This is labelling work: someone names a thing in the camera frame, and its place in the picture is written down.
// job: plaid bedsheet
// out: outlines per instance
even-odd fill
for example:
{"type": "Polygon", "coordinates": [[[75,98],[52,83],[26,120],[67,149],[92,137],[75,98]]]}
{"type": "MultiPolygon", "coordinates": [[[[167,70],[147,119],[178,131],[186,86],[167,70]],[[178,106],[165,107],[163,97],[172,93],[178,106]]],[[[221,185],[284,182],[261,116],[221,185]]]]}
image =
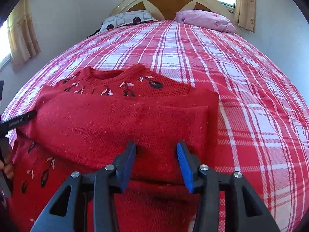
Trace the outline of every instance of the plaid bedsheet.
{"type": "MultiPolygon", "coordinates": [[[[241,171],[280,229],[292,231],[309,207],[309,110],[282,71],[237,35],[173,21],[94,35],[37,72],[3,120],[27,112],[43,84],[54,85],[85,66],[111,70],[137,63],[219,93],[217,158],[204,163],[219,172],[241,171]]],[[[9,138],[15,140],[15,131],[9,138]]],[[[222,209],[220,231],[224,216],[222,209]]]]}

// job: white pillow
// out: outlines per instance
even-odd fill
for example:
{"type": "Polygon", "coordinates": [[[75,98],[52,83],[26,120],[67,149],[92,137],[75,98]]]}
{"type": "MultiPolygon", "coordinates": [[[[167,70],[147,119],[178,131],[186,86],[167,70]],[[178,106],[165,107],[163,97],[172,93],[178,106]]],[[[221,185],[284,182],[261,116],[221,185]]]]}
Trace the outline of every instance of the white pillow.
{"type": "Polygon", "coordinates": [[[157,20],[152,17],[151,13],[148,10],[124,12],[106,18],[99,32],[105,32],[107,30],[115,29],[120,26],[129,24],[140,24],[146,21],[157,22],[157,20]]]}

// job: human hand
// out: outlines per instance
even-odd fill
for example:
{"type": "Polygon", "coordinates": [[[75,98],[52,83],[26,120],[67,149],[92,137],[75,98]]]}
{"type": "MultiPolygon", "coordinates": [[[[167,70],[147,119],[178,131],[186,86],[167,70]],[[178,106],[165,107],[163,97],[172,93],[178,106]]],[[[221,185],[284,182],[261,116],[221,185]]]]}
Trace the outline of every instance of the human hand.
{"type": "Polygon", "coordinates": [[[12,179],[14,177],[13,172],[13,162],[12,162],[12,147],[10,144],[7,144],[6,148],[1,148],[2,151],[7,151],[4,154],[4,163],[0,160],[0,170],[3,170],[8,179],[12,179]]]}

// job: pink pillow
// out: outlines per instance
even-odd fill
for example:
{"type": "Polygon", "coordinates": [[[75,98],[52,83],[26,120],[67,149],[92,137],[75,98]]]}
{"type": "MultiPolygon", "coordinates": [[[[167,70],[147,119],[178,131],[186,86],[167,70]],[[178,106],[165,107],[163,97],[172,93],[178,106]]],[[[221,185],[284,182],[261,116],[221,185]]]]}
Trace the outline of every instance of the pink pillow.
{"type": "Polygon", "coordinates": [[[235,27],[224,16],[198,9],[184,10],[176,13],[175,21],[219,32],[235,33],[235,27]]]}

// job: red knit fabric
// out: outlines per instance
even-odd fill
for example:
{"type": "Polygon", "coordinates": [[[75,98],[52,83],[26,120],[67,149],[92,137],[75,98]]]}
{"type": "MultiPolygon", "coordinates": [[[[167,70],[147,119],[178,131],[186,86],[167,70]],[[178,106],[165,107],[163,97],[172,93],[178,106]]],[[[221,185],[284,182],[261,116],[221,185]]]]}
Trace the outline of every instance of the red knit fabric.
{"type": "Polygon", "coordinates": [[[54,88],[44,86],[34,106],[38,114],[19,129],[13,148],[13,220],[21,232],[29,231],[72,171],[95,171],[134,141],[132,180],[126,193],[115,197],[121,231],[187,231],[197,199],[183,186],[176,144],[185,141],[202,162],[211,158],[217,106],[216,93],[195,90],[142,65],[124,72],[85,68],[54,88]],[[162,88],[150,86],[157,84],[153,81],[162,88]],[[125,90],[134,97],[122,97],[125,90]]]}

